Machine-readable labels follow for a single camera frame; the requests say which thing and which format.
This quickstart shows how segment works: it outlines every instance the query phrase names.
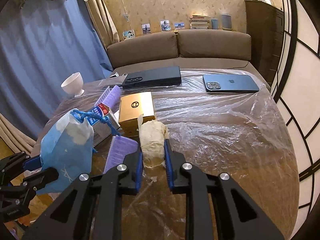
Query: red label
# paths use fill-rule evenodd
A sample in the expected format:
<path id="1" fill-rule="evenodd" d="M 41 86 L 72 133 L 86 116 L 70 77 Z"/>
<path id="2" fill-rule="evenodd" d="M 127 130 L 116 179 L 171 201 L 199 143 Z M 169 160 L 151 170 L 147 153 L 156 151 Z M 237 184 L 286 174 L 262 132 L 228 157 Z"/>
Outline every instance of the red label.
<path id="1" fill-rule="evenodd" d="M 107 114 L 109 114 L 109 108 L 107 106 L 105 106 L 103 103 L 98 104 L 98 106 L 103 113 L 103 117 L 105 117 Z"/>

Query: smartphone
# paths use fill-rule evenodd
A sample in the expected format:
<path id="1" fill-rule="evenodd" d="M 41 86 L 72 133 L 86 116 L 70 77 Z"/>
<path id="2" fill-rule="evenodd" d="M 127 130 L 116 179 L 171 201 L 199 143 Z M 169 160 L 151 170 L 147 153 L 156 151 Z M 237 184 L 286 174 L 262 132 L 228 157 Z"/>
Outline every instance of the smartphone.
<path id="1" fill-rule="evenodd" d="M 206 74 L 203 82 L 207 92 L 215 93 L 256 93 L 259 87 L 248 75 Z"/>
<path id="2" fill-rule="evenodd" d="M 171 86 L 180 84 L 180 68 L 178 66 L 170 66 L 129 73 L 122 84 L 122 88 Z"/>

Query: blue bag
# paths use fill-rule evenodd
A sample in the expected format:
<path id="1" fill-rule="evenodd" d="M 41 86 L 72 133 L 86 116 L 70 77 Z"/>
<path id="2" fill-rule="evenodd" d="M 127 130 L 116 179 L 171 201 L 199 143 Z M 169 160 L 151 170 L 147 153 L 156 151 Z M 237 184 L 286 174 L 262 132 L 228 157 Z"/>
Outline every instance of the blue bag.
<path id="1" fill-rule="evenodd" d="M 87 117 L 76 118 L 74 109 L 54 124 L 41 141 L 40 159 L 42 170 L 53 167 L 59 178 L 37 194 L 62 192 L 80 174 L 91 172 L 93 134 Z"/>

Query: sofa cushion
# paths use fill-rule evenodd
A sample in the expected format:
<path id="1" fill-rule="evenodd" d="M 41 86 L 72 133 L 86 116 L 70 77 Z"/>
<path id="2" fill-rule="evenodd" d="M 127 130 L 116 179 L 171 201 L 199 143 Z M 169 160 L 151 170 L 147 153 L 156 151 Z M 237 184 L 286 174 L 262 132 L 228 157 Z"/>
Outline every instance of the sofa cushion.
<path id="1" fill-rule="evenodd" d="M 179 66 L 180 69 L 203 68 L 203 69 L 239 69 L 250 72 L 259 78 L 270 91 L 270 86 L 259 74 L 259 72 L 251 65 L 250 62 L 228 58 L 171 58 L 165 60 L 156 60 L 149 62 L 136 63 L 132 65 L 122 66 L 113 71 L 119 75 L 124 73 L 133 73 L 142 70 L 154 69 L 158 67 Z"/>
<path id="2" fill-rule="evenodd" d="M 223 30 L 180 30 L 178 43 L 182 57 L 251 59 L 251 37 Z"/>
<path id="3" fill-rule="evenodd" d="M 108 46 L 107 54 L 114 69 L 179 56 L 174 32 L 153 33 L 121 41 Z"/>

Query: stack of books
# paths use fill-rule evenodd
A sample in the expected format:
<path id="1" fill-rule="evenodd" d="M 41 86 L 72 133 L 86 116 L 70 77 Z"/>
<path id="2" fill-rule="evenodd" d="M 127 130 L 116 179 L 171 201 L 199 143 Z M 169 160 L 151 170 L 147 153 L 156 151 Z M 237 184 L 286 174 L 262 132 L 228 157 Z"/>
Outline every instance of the stack of books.
<path id="1" fill-rule="evenodd" d="M 202 15 L 192 15 L 190 19 L 190 29 L 210 29 L 210 20 L 209 16 Z"/>

